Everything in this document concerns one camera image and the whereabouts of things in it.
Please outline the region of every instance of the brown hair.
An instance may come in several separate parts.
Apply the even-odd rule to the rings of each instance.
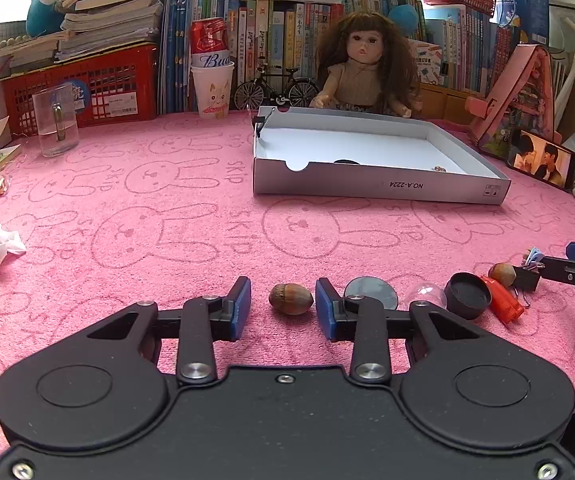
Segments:
[[[411,108],[410,93],[419,92],[419,74],[408,40],[392,20],[377,12],[352,12],[330,27],[321,38],[316,56],[319,88],[325,85],[330,66],[347,61],[347,38],[360,30],[376,30],[383,37],[383,55],[378,62],[381,93],[376,111],[383,112],[388,96]]]

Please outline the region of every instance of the beer can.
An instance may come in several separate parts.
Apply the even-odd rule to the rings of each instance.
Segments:
[[[189,34],[192,66],[214,68],[230,62],[230,45],[224,19],[196,20],[192,22]]]

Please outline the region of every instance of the paper cup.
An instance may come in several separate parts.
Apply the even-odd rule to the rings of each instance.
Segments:
[[[198,114],[204,119],[224,119],[230,111],[234,63],[213,68],[191,68],[198,102]]]

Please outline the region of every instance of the phone screen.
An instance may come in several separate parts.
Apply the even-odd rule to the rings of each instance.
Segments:
[[[527,132],[512,134],[507,164],[511,168],[566,189],[570,171],[575,171],[575,153]]]

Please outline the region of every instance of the white cardboard box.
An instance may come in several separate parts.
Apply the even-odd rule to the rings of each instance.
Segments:
[[[275,107],[261,107],[258,118],[254,193],[500,204],[511,182],[426,121]]]

